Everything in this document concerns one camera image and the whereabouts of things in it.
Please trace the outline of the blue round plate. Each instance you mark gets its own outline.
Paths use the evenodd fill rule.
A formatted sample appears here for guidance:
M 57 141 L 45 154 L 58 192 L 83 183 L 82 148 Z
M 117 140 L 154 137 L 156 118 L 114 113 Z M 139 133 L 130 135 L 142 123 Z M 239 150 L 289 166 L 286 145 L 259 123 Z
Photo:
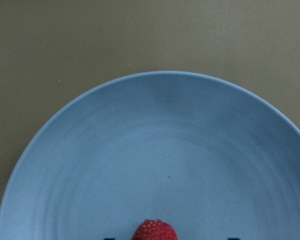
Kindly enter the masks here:
M 1 202 L 0 240 L 129 240 L 146 219 L 181 240 L 300 240 L 300 130 L 206 75 L 104 83 L 24 150 Z

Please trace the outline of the red strawberry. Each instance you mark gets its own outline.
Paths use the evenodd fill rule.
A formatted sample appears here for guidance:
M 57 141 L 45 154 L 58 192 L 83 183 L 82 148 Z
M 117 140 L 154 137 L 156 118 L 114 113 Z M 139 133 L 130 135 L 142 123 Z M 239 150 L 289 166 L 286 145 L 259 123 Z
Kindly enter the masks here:
M 132 240 L 178 240 L 175 229 L 168 223 L 157 220 L 144 220 L 135 230 Z

